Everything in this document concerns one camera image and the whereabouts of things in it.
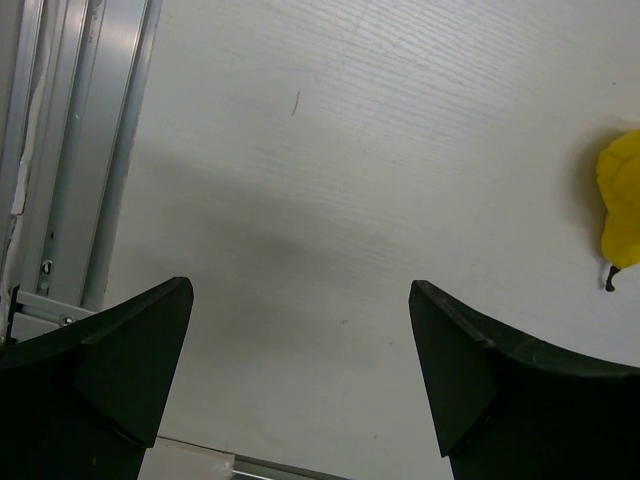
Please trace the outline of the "yellow fake pear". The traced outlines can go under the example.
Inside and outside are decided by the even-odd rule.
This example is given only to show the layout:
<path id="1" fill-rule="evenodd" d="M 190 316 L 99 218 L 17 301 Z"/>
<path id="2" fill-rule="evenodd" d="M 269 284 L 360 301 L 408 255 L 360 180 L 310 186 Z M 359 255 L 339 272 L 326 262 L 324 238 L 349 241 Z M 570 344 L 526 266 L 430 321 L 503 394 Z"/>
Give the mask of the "yellow fake pear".
<path id="1" fill-rule="evenodd" d="M 613 292 L 613 278 L 639 263 L 639 131 L 613 140 L 597 158 L 596 182 L 605 205 L 600 240 L 610 264 L 605 290 Z"/>

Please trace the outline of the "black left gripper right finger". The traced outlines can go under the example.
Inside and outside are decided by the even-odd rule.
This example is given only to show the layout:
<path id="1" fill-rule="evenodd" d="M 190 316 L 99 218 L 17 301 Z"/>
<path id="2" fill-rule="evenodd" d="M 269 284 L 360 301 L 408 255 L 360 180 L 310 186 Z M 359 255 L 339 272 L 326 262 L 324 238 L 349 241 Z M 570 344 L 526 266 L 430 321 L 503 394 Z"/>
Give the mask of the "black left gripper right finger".
<path id="1" fill-rule="evenodd" d="M 639 371 L 484 315 L 425 280 L 409 311 L 441 455 L 457 479 L 635 479 Z"/>

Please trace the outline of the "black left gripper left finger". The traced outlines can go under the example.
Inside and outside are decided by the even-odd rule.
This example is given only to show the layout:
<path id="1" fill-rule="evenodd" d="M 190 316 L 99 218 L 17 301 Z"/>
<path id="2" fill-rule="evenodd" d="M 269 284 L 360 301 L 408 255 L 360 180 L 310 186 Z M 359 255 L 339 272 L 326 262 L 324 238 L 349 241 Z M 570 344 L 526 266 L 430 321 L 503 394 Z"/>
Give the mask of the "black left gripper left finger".
<path id="1" fill-rule="evenodd" d="M 135 479 L 155 444 L 193 305 L 174 277 L 1 352 L 4 479 Z"/>

